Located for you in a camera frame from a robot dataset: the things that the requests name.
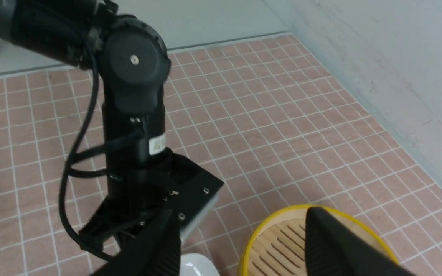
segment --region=tiled floor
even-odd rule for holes
[[[375,229],[418,275],[442,276],[442,189],[294,37],[172,60],[168,145],[227,183],[186,253],[234,276],[261,220],[318,203]],[[102,264],[67,237],[56,209],[63,156],[90,89],[76,70],[0,80],[0,275],[81,276]],[[102,141],[98,111],[84,147]],[[99,158],[82,168],[103,166]],[[90,218],[104,188],[103,179],[73,180],[72,224]]]

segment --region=bamboo steamer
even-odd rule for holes
[[[306,276],[305,219],[310,207],[317,206],[289,206],[265,219],[249,240],[238,275]],[[335,209],[322,207],[370,246],[398,263],[384,241],[362,222]]]

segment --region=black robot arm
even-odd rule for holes
[[[165,146],[163,84],[171,61],[160,35],[110,0],[0,0],[0,37],[14,45],[93,72],[83,127],[66,160],[59,214],[79,246],[108,263],[96,275],[177,276],[180,234],[187,235],[223,182]],[[103,79],[105,144],[78,147],[91,122]],[[105,154],[106,169],[72,165]],[[65,212],[68,178],[107,176],[108,195],[76,232]],[[103,244],[114,237],[113,258]]]

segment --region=yellow rim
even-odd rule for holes
[[[240,270],[242,272],[241,276],[248,276],[249,274],[249,254],[250,254],[250,248],[253,245],[253,242],[255,241],[256,237],[258,236],[259,232],[261,231],[261,229],[269,222],[271,221],[273,218],[275,218],[276,216],[284,213],[284,212],[288,212],[288,211],[292,211],[292,210],[296,210],[296,209],[308,209],[310,207],[320,207],[318,205],[313,205],[313,204],[302,204],[302,205],[294,205],[294,206],[289,206],[286,208],[283,208],[275,213],[273,213],[272,215],[270,215],[268,218],[266,218],[258,227],[257,229],[253,232],[249,243],[247,244],[247,247],[245,248],[244,254],[243,254],[243,258],[242,258],[242,266],[240,266]],[[341,211],[332,209],[330,207],[326,207],[326,206],[321,206],[322,208],[325,208],[325,210],[327,210],[329,213],[333,213],[336,215],[340,215],[348,220],[350,220],[351,222],[354,222],[355,224],[359,225],[359,227],[361,227],[362,229],[364,229],[366,232],[368,232],[368,234],[370,234],[374,239],[376,239],[376,241],[379,243],[379,245],[384,249],[384,251],[387,253],[388,258],[390,258],[391,260],[393,260],[395,263],[398,263],[398,259],[395,256],[395,254],[393,254],[393,252],[391,251],[391,249],[386,245],[386,243],[375,233],[373,232],[373,230],[371,230],[369,227],[367,227],[365,224],[363,224],[362,222],[360,222],[359,220],[353,218],[350,215],[347,215],[346,213],[342,213]]]

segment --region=wooden slat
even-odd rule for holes
[[[263,228],[250,251],[250,276],[307,275],[304,261],[306,212],[307,209],[299,209],[283,213]],[[386,253],[362,227],[341,215],[332,215],[379,252]]]

